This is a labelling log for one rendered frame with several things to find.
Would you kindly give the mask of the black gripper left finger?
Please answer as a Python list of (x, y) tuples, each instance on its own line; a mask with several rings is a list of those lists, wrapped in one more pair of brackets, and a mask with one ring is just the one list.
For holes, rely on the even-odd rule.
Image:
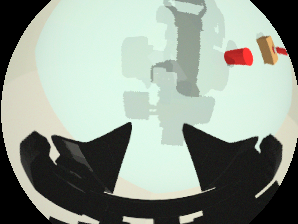
[(125, 152), (132, 137), (132, 123), (122, 124), (117, 129), (92, 139), (76, 141), (53, 135), (51, 140), (60, 155), (84, 164), (94, 179), (104, 186), (105, 192), (113, 193)]

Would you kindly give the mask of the orange block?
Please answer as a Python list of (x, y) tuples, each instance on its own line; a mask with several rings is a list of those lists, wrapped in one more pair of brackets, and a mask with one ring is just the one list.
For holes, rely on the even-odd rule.
[(257, 41), (258, 47), (261, 49), (263, 61), (265, 61), (265, 64), (267, 63), (274, 67), (275, 63), (278, 61), (278, 55), (271, 49), (275, 47), (273, 39), (271, 39), (271, 36), (261, 36)]

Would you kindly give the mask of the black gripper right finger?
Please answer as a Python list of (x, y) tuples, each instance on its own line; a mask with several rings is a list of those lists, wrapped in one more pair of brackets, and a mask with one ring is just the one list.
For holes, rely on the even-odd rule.
[(184, 123), (182, 133), (202, 192), (216, 186), (214, 183), (227, 171), (229, 165), (234, 163), (239, 153), (245, 152), (246, 149), (249, 151), (258, 143), (258, 136), (239, 140), (238, 143), (227, 143), (188, 123)]

